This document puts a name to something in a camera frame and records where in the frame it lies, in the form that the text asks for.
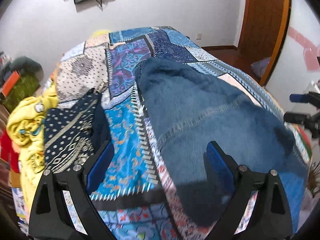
baseboard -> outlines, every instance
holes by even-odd
[[[235,45],[225,45],[225,46],[206,46],[202,47],[205,51],[211,50],[222,50],[222,49],[234,49],[237,50],[238,48]]]

orange box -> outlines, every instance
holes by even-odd
[[[16,84],[19,78],[20,78],[20,75],[17,71],[12,72],[12,74],[4,83],[1,89],[1,92],[5,97],[9,94],[10,90],[13,88],[13,86]]]

door frame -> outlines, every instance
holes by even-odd
[[[243,16],[243,22],[242,22],[242,28],[241,28],[241,34],[239,38],[239,44],[238,49],[241,47],[243,39],[244,39],[244,30],[247,25],[248,21],[248,13],[249,13],[249,3],[250,0],[245,0],[245,9],[244,9],[244,16]],[[262,75],[259,85],[265,86],[276,66],[276,63],[278,62],[278,58],[281,53],[281,49],[284,44],[284,40],[287,34],[288,25],[289,25],[289,19],[290,19],[290,10],[291,10],[291,0],[284,0],[283,3],[283,11],[282,11],[282,18],[281,18],[281,24],[280,29],[278,33],[278,37],[276,40],[275,47],[273,49],[270,61],[267,65],[267,68],[265,70],[265,73]]]

yellow blanket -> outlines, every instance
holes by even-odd
[[[29,212],[44,170],[44,120],[47,110],[57,104],[58,97],[52,85],[43,96],[22,100],[8,118],[7,133],[21,147],[20,181]]]

red cloth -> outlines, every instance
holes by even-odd
[[[12,141],[5,130],[0,138],[1,152],[0,157],[7,163],[15,173],[20,173],[18,166],[19,154],[12,149]]]

